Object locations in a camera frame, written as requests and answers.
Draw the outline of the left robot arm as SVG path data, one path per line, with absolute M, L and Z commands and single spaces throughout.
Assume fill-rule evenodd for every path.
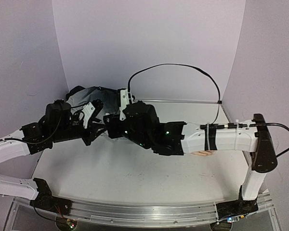
M 71 106 L 63 100 L 47 105 L 45 115 L 38 121 L 22 126 L 0 138 L 0 164 L 8 160 L 41 153 L 54 143 L 82 139 L 89 146 L 106 127 L 97 118 L 104 104 L 93 100 Z M 0 195 L 35 200 L 45 210 L 55 206 L 55 198 L 41 179 L 19 179 L 0 175 Z

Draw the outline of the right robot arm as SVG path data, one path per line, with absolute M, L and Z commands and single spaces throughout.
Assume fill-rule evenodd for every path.
M 161 123 L 154 106 L 144 102 L 129 104 L 119 114 L 105 115 L 109 138 L 124 137 L 159 155 L 184 155 L 200 151 L 244 151 L 251 164 L 241 198 L 255 200 L 266 174 L 277 167 L 277 156 L 263 115 L 228 124 L 195 124 L 184 121 Z

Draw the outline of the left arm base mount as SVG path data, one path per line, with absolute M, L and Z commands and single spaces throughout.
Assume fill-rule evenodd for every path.
M 61 215 L 69 215 L 72 201 L 62 197 L 53 196 L 48 183 L 39 178 L 34 178 L 33 181 L 37 185 L 38 195 L 35 200 L 30 201 L 32 207 L 49 211 L 53 213 L 61 213 Z

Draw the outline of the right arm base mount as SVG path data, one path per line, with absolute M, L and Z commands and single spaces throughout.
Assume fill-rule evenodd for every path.
M 216 204 L 217 221 L 223 221 L 232 217 L 239 217 L 241 215 L 248 215 L 258 211 L 257 199 L 244 200 L 242 197 L 242 186 L 240 186 L 238 199 L 220 202 Z

